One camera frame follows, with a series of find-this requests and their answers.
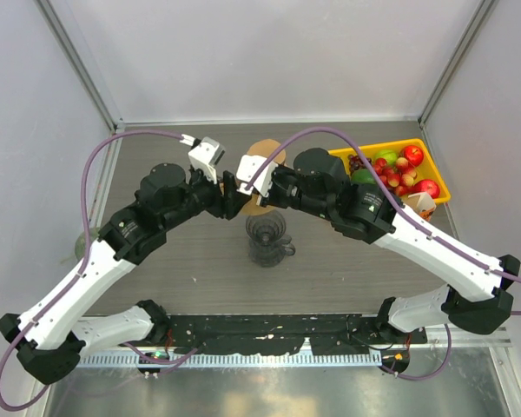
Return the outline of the grey plastic measuring cup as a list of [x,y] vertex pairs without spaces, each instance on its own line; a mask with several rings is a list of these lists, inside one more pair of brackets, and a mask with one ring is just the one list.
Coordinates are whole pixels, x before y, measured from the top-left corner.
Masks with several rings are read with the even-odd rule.
[[296,248],[290,235],[283,235],[274,242],[257,242],[252,239],[248,242],[249,259],[263,268],[275,267],[285,257],[293,256],[295,253]]

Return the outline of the grey plastic dripper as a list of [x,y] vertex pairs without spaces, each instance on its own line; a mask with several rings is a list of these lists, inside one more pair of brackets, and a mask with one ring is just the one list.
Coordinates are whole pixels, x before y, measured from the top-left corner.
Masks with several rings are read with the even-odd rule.
[[289,243],[286,221],[278,211],[250,215],[246,219],[245,227],[250,248],[268,248],[276,244]]

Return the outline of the brown paper coffee filter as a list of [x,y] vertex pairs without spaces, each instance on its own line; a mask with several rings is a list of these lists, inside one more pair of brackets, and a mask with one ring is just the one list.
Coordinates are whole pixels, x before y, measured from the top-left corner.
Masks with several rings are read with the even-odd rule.
[[[274,139],[264,139],[258,142],[255,142],[251,145],[247,151],[248,156],[262,156],[268,158],[277,148],[279,148],[280,143],[275,141]],[[287,153],[285,150],[282,150],[275,158],[274,161],[278,164],[283,164],[286,162]]]

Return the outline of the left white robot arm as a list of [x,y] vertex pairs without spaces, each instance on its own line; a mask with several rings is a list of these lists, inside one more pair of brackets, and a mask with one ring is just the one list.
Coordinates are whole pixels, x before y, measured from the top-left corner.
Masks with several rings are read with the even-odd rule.
[[110,217],[72,272],[32,309],[0,319],[0,332],[13,344],[24,370],[50,385],[96,351],[129,341],[162,344],[170,320],[151,300],[94,323],[81,318],[114,283],[164,245],[168,231],[203,212],[231,220],[249,199],[228,171],[221,180],[210,181],[200,169],[185,171],[173,163],[153,167],[141,179],[135,201]]

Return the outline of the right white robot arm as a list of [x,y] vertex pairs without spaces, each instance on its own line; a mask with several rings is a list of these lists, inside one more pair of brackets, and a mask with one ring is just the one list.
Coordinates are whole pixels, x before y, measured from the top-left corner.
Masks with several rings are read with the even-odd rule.
[[379,185],[350,182],[342,161],[324,149],[300,153],[290,168],[272,162],[262,176],[254,183],[262,204],[319,217],[343,236],[402,255],[443,281],[431,292],[385,299],[375,322],[381,340],[442,324],[491,334],[510,318],[513,297],[501,273],[517,272],[516,258],[480,254]]

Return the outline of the orange filter holder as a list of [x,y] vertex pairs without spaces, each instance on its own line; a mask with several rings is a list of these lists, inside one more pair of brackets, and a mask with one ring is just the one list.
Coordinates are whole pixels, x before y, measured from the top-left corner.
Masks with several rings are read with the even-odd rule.
[[412,208],[416,214],[426,221],[430,221],[434,211],[436,210],[436,203],[432,197],[426,192],[419,192],[409,195],[405,203]]

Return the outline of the red grape bunch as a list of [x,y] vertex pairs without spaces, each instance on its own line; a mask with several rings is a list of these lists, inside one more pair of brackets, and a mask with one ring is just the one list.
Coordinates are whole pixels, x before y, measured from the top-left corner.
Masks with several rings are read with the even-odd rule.
[[362,159],[359,156],[354,155],[354,154],[350,154],[347,156],[347,162],[348,162],[348,168],[349,168],[351,175],[353,173],[355,173],[356,171],[358,171],[360,169],[364,169],[366,167],[366,165],[364,164]]

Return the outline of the dark green avocado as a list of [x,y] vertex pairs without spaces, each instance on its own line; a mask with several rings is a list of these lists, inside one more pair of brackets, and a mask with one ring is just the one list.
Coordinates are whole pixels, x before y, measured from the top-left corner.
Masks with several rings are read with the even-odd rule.
[[357,169],[351,175],[351,182],[375,184],[376,181],[369,169]]

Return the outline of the green apple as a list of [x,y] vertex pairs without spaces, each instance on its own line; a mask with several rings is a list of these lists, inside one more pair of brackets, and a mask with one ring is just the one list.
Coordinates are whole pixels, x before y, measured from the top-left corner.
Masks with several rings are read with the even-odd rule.
[[375,154],[373,160],[378,161],[379,159],[383,159],[386,161],[387,165],[394,165],[398,158],[399,154],[394,150],[382,149]]

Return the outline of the lychee fruit cluster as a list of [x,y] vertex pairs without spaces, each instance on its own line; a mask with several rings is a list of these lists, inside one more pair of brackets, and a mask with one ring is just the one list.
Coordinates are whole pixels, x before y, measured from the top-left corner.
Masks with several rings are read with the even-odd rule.
[[414,191],[418,173],[403,156],[394,163],[389,163],[382,157],[377,158],[373,162],[373,168],[386,188],[396,196],[402,197]]

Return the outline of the red apple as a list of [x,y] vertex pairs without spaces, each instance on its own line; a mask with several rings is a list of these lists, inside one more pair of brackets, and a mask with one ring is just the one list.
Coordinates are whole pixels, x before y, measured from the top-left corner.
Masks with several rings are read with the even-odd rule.
[[425,160],[424,150],[416,145],[408,145],[401,151],[401,155],[414,167],[418,167]]
[[438,199],[440,195],[439,185],[431,179],[423,179],[414,184],[412,192],[416,193],[427,193],[432,199]]

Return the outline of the green melon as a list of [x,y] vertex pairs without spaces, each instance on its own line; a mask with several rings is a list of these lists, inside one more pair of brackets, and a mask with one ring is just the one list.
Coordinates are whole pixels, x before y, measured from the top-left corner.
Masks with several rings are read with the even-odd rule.
[[[90,242],[93,242],[98,236],[98,228],[91,228],[89,230],[89,239]],[[75,247],[74,247],[74,254],[78,261],[80,261],[85,254],[85,250],[87,247],[87,242],[85,238],[85,234],[81,233],[79,237],[76,240]]]

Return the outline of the yellow plastic bin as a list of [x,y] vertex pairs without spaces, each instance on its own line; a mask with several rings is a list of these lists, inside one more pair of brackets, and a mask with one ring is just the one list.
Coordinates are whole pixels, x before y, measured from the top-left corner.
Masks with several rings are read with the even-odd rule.
[[[382,142],[371,145],[362,145],[360,146],[360,150],[364,153],[366,158],[372,162],[374,162],[373,158],[377,152],[382,149],[392,149],[398,154],[402,151],[402,149],[408,145],[416,145],[421,147],[425,152],[425,160],[421,165],[416,167],[416,171],[418,173],[418,177],[416,182],[419,182],[423,179],[431,179],[434,180],[440,188],[440,195],[438,199],[434,199],[436,204],[446,203],[451,199],[450,191],[448,190],[445,182],[439,173],[437,167],[434,164],[433,159],[431,158],[428,149],[425,144],[418,138],[406,139],[395,142]],[[349,175],[351,180],[351,174],[348,168],[347,156],[350,154],[357,155],[353,148],[343,148],[343,149],[331,149],[328,151],[331,156],[338,157],[344,164],[346,173]]]

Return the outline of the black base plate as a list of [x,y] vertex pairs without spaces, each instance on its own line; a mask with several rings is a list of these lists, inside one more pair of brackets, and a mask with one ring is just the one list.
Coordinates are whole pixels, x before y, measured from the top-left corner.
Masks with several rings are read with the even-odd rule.
[[428,342],[426,331],[395,334],[362,314],[173,315],[158,341],[132,341],[139,348],[195,348],[210,355],[294,355],[308,342],[315,355],[366,353],[368,348]]

